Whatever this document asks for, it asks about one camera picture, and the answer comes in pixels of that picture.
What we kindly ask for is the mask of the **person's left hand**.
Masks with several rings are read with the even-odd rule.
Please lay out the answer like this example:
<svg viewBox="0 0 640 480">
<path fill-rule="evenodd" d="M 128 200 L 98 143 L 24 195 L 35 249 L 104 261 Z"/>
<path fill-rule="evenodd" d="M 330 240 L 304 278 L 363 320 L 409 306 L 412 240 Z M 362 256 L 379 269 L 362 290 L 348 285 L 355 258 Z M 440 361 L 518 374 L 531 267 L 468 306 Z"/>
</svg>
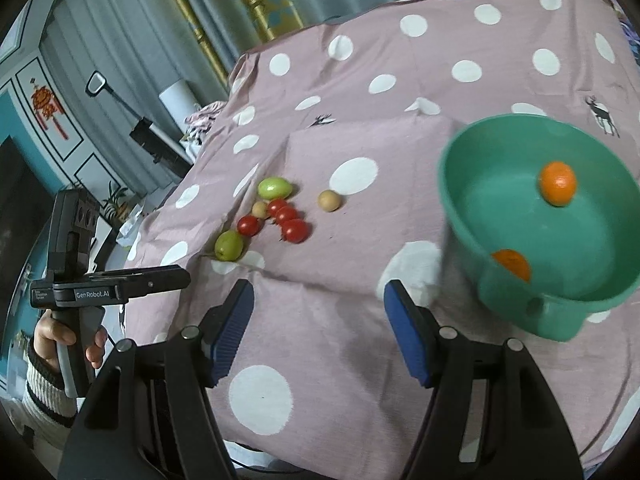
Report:
<svg viewBox="0 0 640 480">
<path fill-rule="evenodd" d="M 90 344 L 86 349 L 86 360 L 95 370 L 98 370 L 103 364 L 107 339 L 108 333 L 101 326 L 94 334 L 93 344 Z M 58 344 L 68 347 L 75 342 L 76 336 L 72 330 L 52 318 L 50 310 L 45 310 L 36 324 L 32 344 L 35 354 L 47 364 L 47 367 L 58 373 L 60 371 Z"/>
</svg>

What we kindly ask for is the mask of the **striped sleeve left forearm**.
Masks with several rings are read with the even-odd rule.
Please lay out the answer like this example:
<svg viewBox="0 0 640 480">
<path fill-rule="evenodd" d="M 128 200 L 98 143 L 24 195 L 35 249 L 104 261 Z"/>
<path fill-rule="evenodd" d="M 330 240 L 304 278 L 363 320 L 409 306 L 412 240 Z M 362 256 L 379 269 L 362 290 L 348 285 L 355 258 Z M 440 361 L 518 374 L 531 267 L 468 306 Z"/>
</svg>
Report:
<svg viewBox="0 0 640 480">
<path fill-rule="evenodd" d="M 77 404 L 66 396 L 63 377 L 38 356 L 34 343 L 28 345 L 28 367 L 24 407 L 40 426 L 70 429 Z"/>
</svg>

